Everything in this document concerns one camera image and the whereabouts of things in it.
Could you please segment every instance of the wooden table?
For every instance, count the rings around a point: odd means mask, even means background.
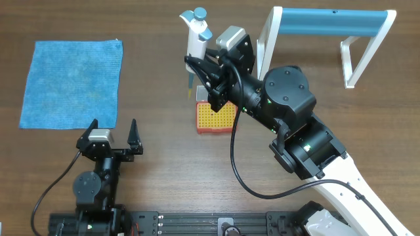
[[[123,41],[119,115],[114,138],[124,145],[137,119],[144,155],[121,167],[117,202],[159,212],[266,212],[297,210],[309,200],[331,208],[313,189],[265,201],[245,192],[232,172],[229,134],[198,135],[195,101],[188,100],[183,56],[188,29],[178,17],[195,1],[0,2],[0,222],[4,235],[31,235],[30,214],[45,188],[68,166],[83,130],[18,128],[34,42]],[[355,89],[345,90],[342,37],[278,37],[272,67],[302,67],[316,95],[315,112],[345,144],[360,172],[414,234],[420,234],[420,1],[202,1],[218,37],[228,26],[245,28],[255,42],[270,9],[396,9],[389,35]],[[352,46],[359,59],[367,41]],[[215,40],[210,44],[215,47]],[[243,115],[236,160],[244,181],[273,194],[302,182],[268,148],[274,135]],[[36,226],[46,234],[50,212],[75,208],[72,183],[94,163],[79,158],[44,198]]]

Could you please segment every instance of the round joint cap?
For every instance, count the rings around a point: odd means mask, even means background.
[[[197,7],[194,10],[194,18],[196,20],[205,20],[205,17],[207,16],[207,11],[205,11],[202,7]]]

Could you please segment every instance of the blue bar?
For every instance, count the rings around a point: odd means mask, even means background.
[[[284,8],[278,33],[374,37],[387,16],[388,12],[385,10]]]

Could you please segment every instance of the blue cloth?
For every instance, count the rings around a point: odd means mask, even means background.
[[[38,41],[20,128],[115,128],[122,41]]]

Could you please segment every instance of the blue mat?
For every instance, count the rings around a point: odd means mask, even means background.
[[[39,41],[20,128],[115,128],[122,41]]]

